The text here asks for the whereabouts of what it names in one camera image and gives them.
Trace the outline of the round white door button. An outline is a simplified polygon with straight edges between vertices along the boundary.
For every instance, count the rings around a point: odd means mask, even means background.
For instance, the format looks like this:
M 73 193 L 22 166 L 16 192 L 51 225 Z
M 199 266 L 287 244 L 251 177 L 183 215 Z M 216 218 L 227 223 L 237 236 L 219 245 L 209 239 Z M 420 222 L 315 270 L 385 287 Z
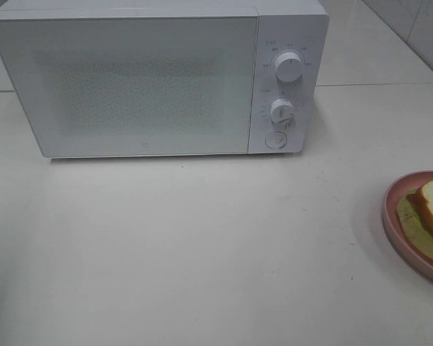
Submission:
M 280 149 L 287 144 L 287 135 L 283 132 L 276 131 L 266 136 L 265 144 L 272 149 Z

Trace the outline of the white timer knob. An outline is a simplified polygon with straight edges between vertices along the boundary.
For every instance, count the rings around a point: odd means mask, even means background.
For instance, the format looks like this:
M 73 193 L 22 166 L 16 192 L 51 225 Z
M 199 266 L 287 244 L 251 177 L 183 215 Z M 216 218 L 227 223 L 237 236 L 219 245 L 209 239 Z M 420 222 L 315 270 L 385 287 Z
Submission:
M 294 106 L 289 99 L 279 98 L 268 107 L 269 117 L 274 125 L 288 123 L 294 119 Z

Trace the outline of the white microwave door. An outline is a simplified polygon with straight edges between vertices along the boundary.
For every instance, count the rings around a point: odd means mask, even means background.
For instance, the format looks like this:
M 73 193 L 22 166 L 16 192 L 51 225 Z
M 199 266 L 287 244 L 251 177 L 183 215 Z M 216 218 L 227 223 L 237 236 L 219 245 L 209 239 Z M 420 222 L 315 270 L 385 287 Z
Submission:
M 243 153 L 257 20 L 0 21 L 0 55 L 48 158 Z

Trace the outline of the toast sandwich with lettuce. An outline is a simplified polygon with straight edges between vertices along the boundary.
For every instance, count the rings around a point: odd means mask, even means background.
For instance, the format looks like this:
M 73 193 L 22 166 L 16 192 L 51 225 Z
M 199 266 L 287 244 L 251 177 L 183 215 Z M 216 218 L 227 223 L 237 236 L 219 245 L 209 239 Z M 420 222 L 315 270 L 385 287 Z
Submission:
M 433 180 L 409 190 L 399 200 L 396 210 L 405 239 L 433 266 Z

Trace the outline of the pink round plate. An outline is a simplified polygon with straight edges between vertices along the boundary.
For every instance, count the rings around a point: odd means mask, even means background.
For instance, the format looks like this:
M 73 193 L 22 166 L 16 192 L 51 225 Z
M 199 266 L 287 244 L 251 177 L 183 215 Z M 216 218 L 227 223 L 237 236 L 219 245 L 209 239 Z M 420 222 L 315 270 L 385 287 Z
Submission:
M 382 204 L 382 224 L 388 241 L 400 257 L 415 271 L 433 282 L 433 261 L 414 248 L 406 238 L 397 204 L 407 191 L 433 180 L 433 170 L 412 172 L 395 180 L 387 189 Z

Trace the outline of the white upper power knob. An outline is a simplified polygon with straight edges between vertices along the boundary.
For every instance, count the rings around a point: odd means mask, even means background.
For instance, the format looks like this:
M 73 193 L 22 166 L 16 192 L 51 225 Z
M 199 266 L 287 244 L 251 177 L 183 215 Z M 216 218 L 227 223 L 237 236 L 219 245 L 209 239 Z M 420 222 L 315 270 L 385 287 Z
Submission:
M 302 75 L 303 63 L 303 58 L 298 52 L 281 52 L 274 60 L 276 77 L 285 83 L 296 81 Z

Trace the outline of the white microwave oven body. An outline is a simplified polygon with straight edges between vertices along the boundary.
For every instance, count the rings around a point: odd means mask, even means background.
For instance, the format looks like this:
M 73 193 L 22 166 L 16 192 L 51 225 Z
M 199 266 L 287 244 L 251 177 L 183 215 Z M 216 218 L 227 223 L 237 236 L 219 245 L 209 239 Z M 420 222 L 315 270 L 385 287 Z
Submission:
M 257 20 L 248 148 L 231 154 L 300 152 L 329 24 L 318 1 L 8 1 L 0 6 L 0 21 L 225 17 Z M 303 58 L 302 75 L 294 82 L 276 77 L 274 60 L 284 51 L 296 51 Z M 279 98 L 293 103 L 294 119 L 274 125 L 268 107 Z M 276 131 L 287 135 L 287 144 L 280 149 L 265 144 L 266 136 Z

